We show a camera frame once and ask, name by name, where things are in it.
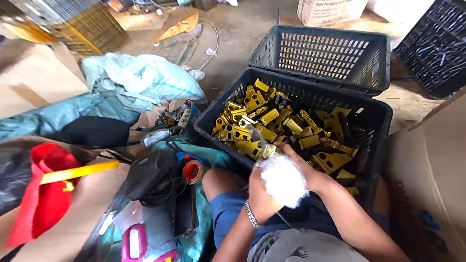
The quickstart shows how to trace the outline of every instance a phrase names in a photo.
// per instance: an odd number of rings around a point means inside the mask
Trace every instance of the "yellow strap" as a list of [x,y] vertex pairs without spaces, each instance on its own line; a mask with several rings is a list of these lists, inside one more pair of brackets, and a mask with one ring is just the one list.
[[53,173],[45,174],[42,178],[41,185],[47,183],[53,183],[62,180],[68,180],[73,178],[82,177],[85,175],[106,171],[109,169],[117,168],[120,162],[109,161],[100,164],[87,165],[78,168],[71,168],[67,170],[57,171]]

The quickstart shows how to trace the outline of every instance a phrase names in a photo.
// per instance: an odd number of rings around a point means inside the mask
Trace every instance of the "gray shirt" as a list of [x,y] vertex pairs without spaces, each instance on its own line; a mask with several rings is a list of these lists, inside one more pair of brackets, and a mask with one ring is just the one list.
[[248,262],[367,262],[354,248],[326,233],[292,228],[270,232],[249,251]]

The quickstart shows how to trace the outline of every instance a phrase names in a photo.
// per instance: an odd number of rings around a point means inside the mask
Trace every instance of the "black plastic crate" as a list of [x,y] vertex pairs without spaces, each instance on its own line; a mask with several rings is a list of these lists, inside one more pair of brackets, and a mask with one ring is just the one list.
[[249,168],[254,165],[252,158],[239,154],[223,142],[218,141],[211,133],[215,120],[225,109],[227,101],[234,101],[236,98],[244,97],[247,86],[254,84],[257,78],[270,87],[283,91],[290,99],[306,104],[309,109],[320,109],[330,113],[336,106],[355,111],[360,111],[363,108],[359,114],[356,114],[356,124],[372,133],[367,137],[366,146],[361,147],[355,159],[352,160],[355,163],[352,167],[357,168],[356,171],[360,171],[360,173],[357,173],[360,176],[362,174],[365,181],[365,187],[361,190],[363,198],[361,205],[366,210],[371,210],[386,150],[385,143],[392,117],[391,107],[384,102],[334,90],[327,85],[284,76],[268,70],[248,68],[209,105],[194,123],[194,129],[210,140],[216,147],[226,151],[230,156]]
[[466,83],[466,2],[436,0],[394,49],[433,99],[446,99]]
[[390,85],[386,34],[332,28],[273,26],[249,66],[377,96]]

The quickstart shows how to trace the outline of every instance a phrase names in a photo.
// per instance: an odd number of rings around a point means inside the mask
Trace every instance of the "blue shorts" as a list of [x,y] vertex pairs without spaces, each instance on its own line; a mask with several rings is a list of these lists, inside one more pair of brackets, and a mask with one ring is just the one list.
[[[236,222],[247,198],[248,192],[233,191],[222,193],[210,201],[210,207],[212,208],[214,241],[217,249],[220,247],[226,234]],[[294,228],[312,229],[342,239],[322,200],[311,194],[310,196],[302,199],[301,207],[306,207],[305,219],[300,222],[292,222],[288,220]],[[388,232],[387,217],[380,214],[371,214],[371,216],[385,232]],[[251,246],[254,246],[265,234],[282,229],[290,229],[290,227],[285,224],[281,218],[274,215],[263,227],[257,230]]]

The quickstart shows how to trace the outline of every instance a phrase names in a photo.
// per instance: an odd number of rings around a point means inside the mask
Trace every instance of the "metal bracelet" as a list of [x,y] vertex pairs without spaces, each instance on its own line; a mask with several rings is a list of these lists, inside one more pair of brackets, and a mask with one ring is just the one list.
[[246,208],[247,216],[249,217],[249,220],[251,221],[251,224],[255,229],[259,229],[260,225],[256,220],[256,217],[254,216],[253,212],[251,211],[251,207],[249,206],[249,200],[246,200],[244,203],[244,207]]

